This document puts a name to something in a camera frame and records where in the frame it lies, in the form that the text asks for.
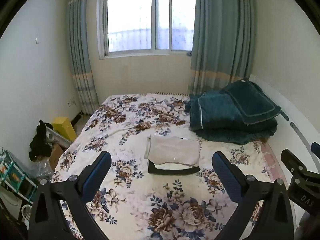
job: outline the floral bedspread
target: floral bedspread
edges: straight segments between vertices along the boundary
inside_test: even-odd
[[[210,142],[189,130],[184,112],[187,96],[136,94],[111,96],[91,116],[76,141],[61,156],[52,181],[80,174],[101,151],[112,166],[87,208],[110,240],[214,239],[237,207],[212,168],[212,154],[222,151],[244,174],[270,181],[260,144],[244,146]],[[187,176],[148,174],[143,158],[147,136],[177,136],[201,143],[201,171]],[[82,236],[61,202],[74,235]],[[258,203],[244,234],[252,230]]]

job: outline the curtain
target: curtain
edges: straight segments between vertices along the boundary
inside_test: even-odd
[[[196,0],[189,93],[249,77],[254,43],[254,0]]]
[[[68,0],[68,39],[71,73],[84,114],[99,107],[89,60],[86,24],[86,0]]]

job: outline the floor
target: floor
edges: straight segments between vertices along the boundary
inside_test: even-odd
[[[81,133],[83,127],[85,126],[90,117],[91,115],[83,115],[81,119],[74,125],[73,129],[75,130],[77,135]]]
[[[7,191],[2,186],[0,186],[0,198],[7,208],[8,212],[15,219],[18,219],[22,200],[16,197],[13,193]]]

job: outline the window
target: window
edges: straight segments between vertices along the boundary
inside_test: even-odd
[[[191,51],[196,0],[101,0],[103,56]]]

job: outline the power outlet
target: power outlet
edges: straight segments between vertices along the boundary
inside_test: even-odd
[[[68,106],[72,106],[72,105],[76,105],[76,100],[74,97],[72,97],[69,101],[68,101]]]

